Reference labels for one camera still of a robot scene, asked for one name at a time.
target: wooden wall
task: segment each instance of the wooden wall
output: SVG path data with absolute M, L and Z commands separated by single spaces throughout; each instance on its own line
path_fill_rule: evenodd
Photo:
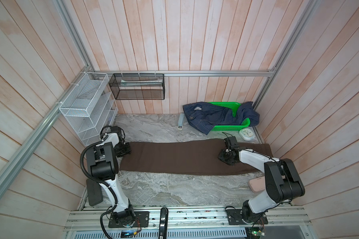
M 306 187 L 294 203 L 318 236 L 359 238 L 359 0 L 321 2 L 258 112 L 273 154 L 294 161 Z
M 278 59 L 307 0 L 65 0 L 95 70 L 258 70 Z M 263 77 L 170 77 L 163 101 L 120 113 L 175 114 L 197 101 L 255 99 Z
M 0 1 L 0 170 L 85 66 L 49 0 Z M 60 238 L 85 187 L 60 117 L 0 201 L 0 238 Z

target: brown towel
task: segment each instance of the brown towel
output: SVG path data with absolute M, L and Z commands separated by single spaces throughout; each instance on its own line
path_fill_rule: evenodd
M 239 146 L 273 156 L 268 144 L 239 143 Z M 218 154 L 225 148 L 223 139 L 177 143 L 131 142 L 130 147 L 132 153 L 124 156 L 120 170 L 191 175 L 238 175 L 258 171 L 241 162 L 230 166 L 219 160 Z

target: green laundry basket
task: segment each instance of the green laundry basket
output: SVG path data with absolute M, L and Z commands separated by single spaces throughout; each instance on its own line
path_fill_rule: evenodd
M 238 102 L 209 102 L 216 106 L 223 106 L 230 108 L 233 111 L 233 117 L 237 113 L 237 109 L 241 105 Z M 250 125 L 250 119 L 246 118 L 241 125 L 216 125 L 211 131 L 240 131 L 243 128 L 247 128 Z

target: blue denim garment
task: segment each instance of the blue denim garment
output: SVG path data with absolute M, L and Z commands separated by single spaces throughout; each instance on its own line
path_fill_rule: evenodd
M 231 109 L 207 102 L 184 105 L 183 112 L 192 127 L 207 135 L 216 125 L 241 125 L 246 118 L 250 119 L 250 126 L 258 125 L 259 114 L 252 104 L 251 101 L 241 104 L 235 117 Z

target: white alarm clock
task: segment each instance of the white alarm clock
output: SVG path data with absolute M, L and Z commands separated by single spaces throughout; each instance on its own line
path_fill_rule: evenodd
M 245 140 L 245 141 L 253 141 L 255 138 L 254 132 L 249 128 L 243 128 L 239 131 L 239 135 Z

